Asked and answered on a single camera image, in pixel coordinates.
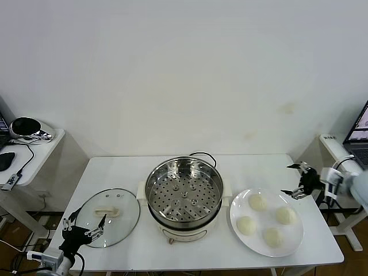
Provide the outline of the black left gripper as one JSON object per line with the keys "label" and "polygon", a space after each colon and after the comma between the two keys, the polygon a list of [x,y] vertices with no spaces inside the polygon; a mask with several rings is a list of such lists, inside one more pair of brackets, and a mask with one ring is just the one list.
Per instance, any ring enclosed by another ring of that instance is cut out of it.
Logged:
{"label": "black left gripper", "polygon": [[75,220],[81,211],[81,208],[72,212],[68,217],[63,218],[62,237],[64,242],[59,246],[64,255],[75,255],[79,248],[88,245],[91,239],[98,239],[104,233],[104,225],[106,214],[102,217],[98,226],[93,230],[88,230],[79,226],[75,226]]}

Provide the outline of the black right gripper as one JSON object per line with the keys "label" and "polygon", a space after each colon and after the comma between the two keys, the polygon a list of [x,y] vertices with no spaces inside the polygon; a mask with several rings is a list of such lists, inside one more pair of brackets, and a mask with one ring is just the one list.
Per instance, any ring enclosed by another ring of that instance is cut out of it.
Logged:
{"label": "black right gripper", "polygon": [[321,190],[320,176],[317,171],[306,162],[293,163],[287,168],[302,171],[299,187],[294,190],[281,190],[281,192],[292,197],[295,200],[302,199],[312,194],[314,190]]}

